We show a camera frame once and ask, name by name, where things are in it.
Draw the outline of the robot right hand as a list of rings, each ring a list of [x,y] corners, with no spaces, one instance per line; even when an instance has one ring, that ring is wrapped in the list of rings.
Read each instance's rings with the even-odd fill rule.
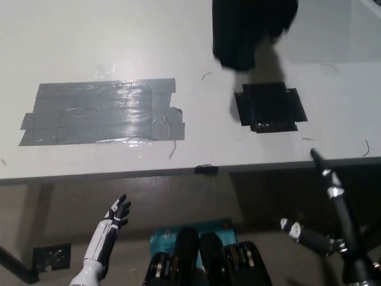
[[[336,172],[330,167],[330,164],[327,162],[327,160],[325,160],[315,148],[310,150],[310,156],[323,178],[328,197],[331,199],[343,195],[344,189],[342,187],[341,181],[339,180]]]

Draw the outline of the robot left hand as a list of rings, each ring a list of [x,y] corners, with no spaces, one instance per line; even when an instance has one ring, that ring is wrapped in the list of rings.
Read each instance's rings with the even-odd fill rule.
[[[108,209],[102,221],[119,230],[128,223],[128,219],[126,217],[130,212],[130,206],[131,202],[127,201],[127,195],[123,194]]]

